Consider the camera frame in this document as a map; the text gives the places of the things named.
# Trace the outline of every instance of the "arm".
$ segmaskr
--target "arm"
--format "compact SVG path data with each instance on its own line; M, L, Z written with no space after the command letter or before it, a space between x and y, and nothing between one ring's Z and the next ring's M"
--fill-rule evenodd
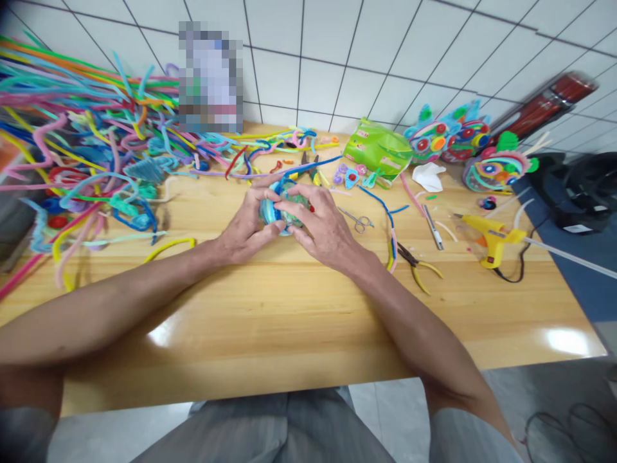
M374 253L352 237L328 190L296 185L289 194L304 195L315 210L311 213L287 201L275 205L298 217L312 234L293 227L296 240L371 298L402 359L422 380L429 413L461 408L491 424L514 445L499 405L465 347L437 315L390 275Z
M249 189L219 238L80 288L1 327L0 367L57 365L102 349L206 276L249 260L285 226L258 227L260 201L280 200L267 187L278 178Z

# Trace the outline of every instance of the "finger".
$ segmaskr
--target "finger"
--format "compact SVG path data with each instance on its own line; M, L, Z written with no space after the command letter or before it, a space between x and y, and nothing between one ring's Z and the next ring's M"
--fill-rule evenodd
M247 241L247 248L251 254L255 254L266 244L271 242L274 238L285 229L287 224L283 221L272 222L266 225L262 230L255 232Z
M305 248L309 254L315 255L315 251L317 249L315 247L315 242L304 230L293 225L289 226L288 230L294 236L300 246Z
M311 228L315 224L316 218L313 213L306 209L302 204L292 203L291 201L280 201L274 204L274 209L285 211L295 215L300 222Z
M279 172L278 174L271 174L267 177L260 178L259 180L253 182L252 188L263 188L265 186L270 186L274 182L279 181L282 176L283 174Z
M246 192L245 199L250 203L258 203L259 201L264 201L265 199L269 199L270 201L274 201L276 203L281 200L281 197L276 194L274 190L264 186L262 188L249 188Z
M332 194L322 186L316 185L304 185L298 183L297 185L292 186L287 190L287 194L293 196L300 194L310 201L313 206L315 206L318 211L320 208L335 207L334 199L332 198Z

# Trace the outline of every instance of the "white tiled wall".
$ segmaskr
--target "white tiled wall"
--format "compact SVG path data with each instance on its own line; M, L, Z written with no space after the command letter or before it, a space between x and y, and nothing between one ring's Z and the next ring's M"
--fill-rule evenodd
M480 97L493 120L567 70L600 88L550 125L553 148L617 149L617 0L13 0L3 34L142 75L179 62L177 22L244 43L244 118L397 132Z

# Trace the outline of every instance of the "wooden table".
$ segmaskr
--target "wooden table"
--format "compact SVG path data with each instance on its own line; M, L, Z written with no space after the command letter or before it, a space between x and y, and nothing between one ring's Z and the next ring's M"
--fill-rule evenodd
M268 133L277 127L247 124L246 133ZM321 151L337 156L341 146ZM262 170L276 159L258 158ZM338 161L323 167L328 178ZM407 181L414 192L422 189ZM480 197L444 173L445 190L425 201L434 219L453 231L453 212L482 211ZM219 177L172 183L178 196L161 205L157 216L169 234L159 240L215 238L237 210L246 182ZM410 203L400 180L390 191L373 190L395 209ZM336 203L375 223L358 241L388 260L386 215L381 205L358 188L353 196L335 195ZM498 203L508 197L500 196ZM496 219L512 225L518 203ZM108 236L130 233L110 220ZM445 280L421 271L427 296L415 284L409 265L399 259L395 276L431 308L462 340L479 368L512 367L605 355L600 340L568 288L549 253L532 246L525 255L525 278L519 284L500 280L478 263L480 250L455 233L442 233L438 251L426 220L413 205L395 215L399 241L441 269ZM531 229L523 215L521 227ZM474 246L474 252L468 248ZM504 274L518 272L522 247L507 247ZM182 245L166 251L180 252ZM74 257L69 270L79 270L80 285L139 265L152 248L148 240L121 242L103 251ZM60 295L47 260L0 305L0 323ZM114 345L71 368L62 413L99 412L119 408L200 401L326 386L382 381L411 376L366 297L344 276L313 260L292 237L279 238L248 265L228 268L183 294L175 303L146 319Z

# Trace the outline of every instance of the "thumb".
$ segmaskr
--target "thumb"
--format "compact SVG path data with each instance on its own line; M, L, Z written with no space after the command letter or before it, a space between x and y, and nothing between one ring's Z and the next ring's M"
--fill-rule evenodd
M300 246L305 248L306 251L312 256L315 255L317 248L315 246L313 238L311 238L304 230L294 225L289 227L289 231L294 236L296 241L300 244Z
M274 238L276 238L279 233L281 233L287 224L283 221L272 222L271 224L266 225L262 230L254 233L248 240L247 245L249 249L256 253L261 248L263 248L266 244L271 242Z

